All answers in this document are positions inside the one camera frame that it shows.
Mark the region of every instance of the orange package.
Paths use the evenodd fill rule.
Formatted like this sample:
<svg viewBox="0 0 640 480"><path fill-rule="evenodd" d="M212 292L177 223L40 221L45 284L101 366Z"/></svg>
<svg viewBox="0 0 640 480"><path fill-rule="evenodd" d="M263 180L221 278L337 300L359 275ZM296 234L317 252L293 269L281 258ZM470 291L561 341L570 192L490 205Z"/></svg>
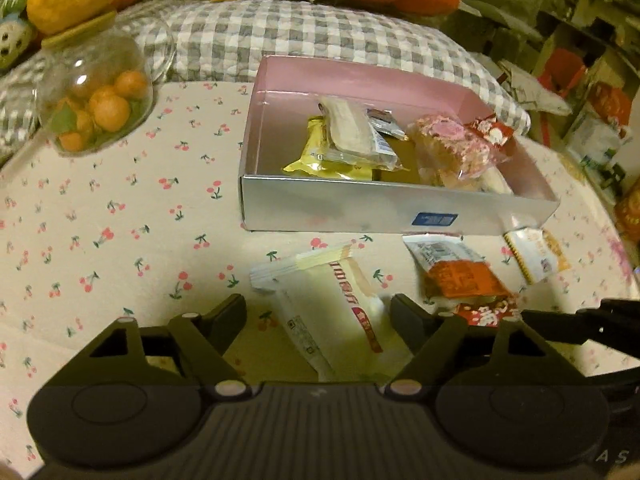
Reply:
<svg viewBox="0 0 640 480"><path fill-rule="evenodd" d="M424 234L403 236L402 240L424 271L427 296L469 298L510 294L484 258L460 237Z"/></svg>

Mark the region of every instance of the gray and white checkered cloth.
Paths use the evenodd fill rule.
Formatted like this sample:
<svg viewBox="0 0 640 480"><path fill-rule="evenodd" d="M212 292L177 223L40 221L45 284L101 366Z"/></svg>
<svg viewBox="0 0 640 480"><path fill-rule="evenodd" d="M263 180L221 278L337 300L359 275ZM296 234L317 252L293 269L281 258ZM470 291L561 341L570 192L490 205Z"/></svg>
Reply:
<svg viewBox="0 0 640 480"><path fill-rule="evenodd" d="M164 19L174 35L170 80L253 81L267 54L343 59L461 84L517 133L530 126L528 114L466 50L438 30L398 18L285 0L143 0L119 19L144 16ZM164 31L143 27L137 41L155 66L162 63ZM0 164L37 127L25 104L45 65L39 53L0 80Z"/></svg>

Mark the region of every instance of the white and yellow packet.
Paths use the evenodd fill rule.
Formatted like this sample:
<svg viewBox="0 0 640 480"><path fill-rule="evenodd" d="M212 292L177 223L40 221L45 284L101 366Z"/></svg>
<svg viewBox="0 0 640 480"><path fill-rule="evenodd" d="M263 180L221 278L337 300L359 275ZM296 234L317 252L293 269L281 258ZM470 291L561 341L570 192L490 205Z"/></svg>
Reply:
<svg viewBox="0 0 640 480"><path fill-rule="evenodd" d="M571 269L560 244L546 229L526 227L505 234L504 239L531 285L556 272Z"/></svg>
<svg viewBox="0 0 640 480"><path fill-rule="evenodd" d="M319 381L384 384L411 360L350 244L257 266L250 278L274 292L278 319Z"/></svg>

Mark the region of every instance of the green leaf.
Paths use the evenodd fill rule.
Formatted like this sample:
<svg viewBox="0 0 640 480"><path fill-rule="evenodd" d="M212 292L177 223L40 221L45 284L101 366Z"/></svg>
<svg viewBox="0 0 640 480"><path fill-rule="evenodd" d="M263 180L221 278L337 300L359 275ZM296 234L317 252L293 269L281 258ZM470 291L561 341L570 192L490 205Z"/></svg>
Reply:
<svg viewBox="0 0 640 480"><path fill-rule="evenodd" d="M62 108L53 114L49 121L49 130L54 134L66 134L76 129L76 121L78 116L71 109L67 103L62 105Z"/></svg>

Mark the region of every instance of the box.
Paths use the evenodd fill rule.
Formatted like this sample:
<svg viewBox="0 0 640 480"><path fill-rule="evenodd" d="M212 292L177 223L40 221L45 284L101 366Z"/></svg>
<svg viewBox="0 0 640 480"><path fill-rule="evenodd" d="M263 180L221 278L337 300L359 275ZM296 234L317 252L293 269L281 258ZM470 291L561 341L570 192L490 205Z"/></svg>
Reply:
<svg viewBox="0 0 640 480"><path fill-rule="evenodd" d="M255 231L501 235L539 227L559 205L548 183L513 140L500 171L516 196L403 182L300 178L282 168L306 143L318 94L392 110L401 126L429 112L467 122L492 110L454 83L390 68L329 59L267 56L251 97L239 171L244 225Z"/></svg>

